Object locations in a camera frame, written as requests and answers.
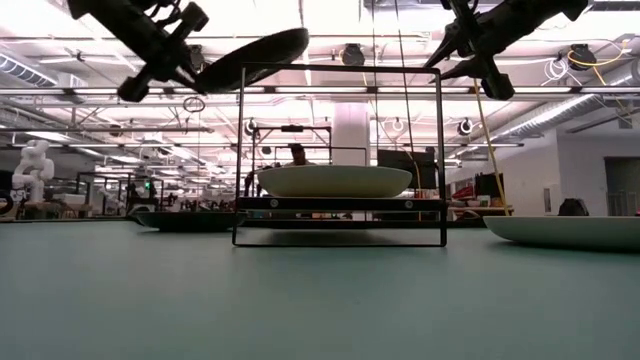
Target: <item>white robot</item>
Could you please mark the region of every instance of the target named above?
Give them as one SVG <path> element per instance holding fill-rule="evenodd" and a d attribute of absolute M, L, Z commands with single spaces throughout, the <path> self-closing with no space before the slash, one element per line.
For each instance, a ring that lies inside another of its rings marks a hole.
<path fill-rule="evenodd" d="M 109 193 L 109 191 L 107 191 L 107 189 L 105 188 L 100 188 L 98 190 L 98 193 L 101 194 L 102 196 L 104 196 L 108 202 L 112 203 L 116 208 L 118 209 L 124 209 L 124 202 L 120 201 L 120 199 L 118 199 L 117 195 L 113 195 L 111 193 Z"/>
<path fill-rule="evenodd" d="M 27 147 L 22 149 L 22 159 L 13 172 L 13 188 L 22 189 L 28 186 L 31 189 L 29 201 L 41 202 L 44 196 L 44 182 L 53 179 L 54 165 L 51 159 L 47 159 L 46 152 L 49 142 L 44 140 L 31 140 Z M 29 175 L 24 172 L 31 168 Z"/>

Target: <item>desk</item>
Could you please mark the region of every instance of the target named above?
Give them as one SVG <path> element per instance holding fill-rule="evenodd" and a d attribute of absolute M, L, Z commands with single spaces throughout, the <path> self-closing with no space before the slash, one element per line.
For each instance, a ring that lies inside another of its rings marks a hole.
<path fill-rule="evenodd" d="M 488 230 L 450 230 L 449 240 L 253 249 L 234 248 L 229 233 L 128 222 L 0 224 L 0 358 L 640 358 L 638 255 L 524 248 Z"/>
<path fill-rule="evenodd" d="M 480 217 L 484 216 L 502 216 L 504 215 L 503 207 L 449 207 L 448 210 L 453 214 L 453 219 L 460 217 L 465 211 L 473 211 Z M 513 207 L 509 206 L 509 213 L 513 215 Z"/>
<path fill-rule="evenodd" d="M 7 216 L 15 217 L 19 207 L 19 203 L 16 203 Z M 48 202 L 26 202 L 24 207 L 25 210 L 35 209 L 38 212 L 43 213 L 59 213 L 60 218 L 80 217 L 81 212 L 86 213 L 85 217 L 91 217 L 91 212 L 93 210 L 92 206 L 88 204 L 67 204 L 66 206 L 62 206 L 58 203 Z"/>

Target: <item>white wall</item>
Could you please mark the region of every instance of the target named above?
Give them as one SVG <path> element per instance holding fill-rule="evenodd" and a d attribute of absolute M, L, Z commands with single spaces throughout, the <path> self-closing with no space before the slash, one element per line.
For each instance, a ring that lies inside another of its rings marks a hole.
<path fill-rule="evenodd" d="M 551 208 L 557 213 L 561 204 L 560 163 L 555 130 L 540 139 L 523 141 L 522 148 L 496 151 L 498 170 L 504 174 L 507 202 L 517 216 L 543 216 L 544 189 L 551 190 Z M 478 173 L 493 173 L 488 162 L 465 162 L 462 169 L 447 171 L 447 183 L 472 178 Z"/>
<path fill-rule="evenodd" d="M 605 157 L 640 157 L 640 141 L 628 137 L 558 137 L 562 193 L 584 200 L 593 216 L 607 216 Z"/>

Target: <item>white plate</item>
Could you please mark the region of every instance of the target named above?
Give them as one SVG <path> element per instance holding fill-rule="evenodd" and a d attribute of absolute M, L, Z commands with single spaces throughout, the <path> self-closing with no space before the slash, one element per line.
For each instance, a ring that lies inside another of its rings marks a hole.
<path fill-rule="evenodd" d="M 640 218 L 486 216 L 494 234 L 527 245 L 640 250 Z"/>
<path fill-rule="evenodd" d="M 412 176 L 385 167 L 308 165 L 261 171 L 258 181 L 273 196 L 390 198 L 400 195 Z"/>

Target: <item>shelf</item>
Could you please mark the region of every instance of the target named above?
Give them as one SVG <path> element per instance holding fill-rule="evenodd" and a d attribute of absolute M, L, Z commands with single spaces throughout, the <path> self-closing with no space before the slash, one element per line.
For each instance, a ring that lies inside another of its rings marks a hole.
<path fill-rule="evenodd" d="M 238 199 L 240 210 L 262 211 L 303 211 L 303 212 L 342 212 L 342 211 L 441 211 L 446 202 L 425 199 L 362 199 L 362 198 L 276 198 L 241 197 Z"/>

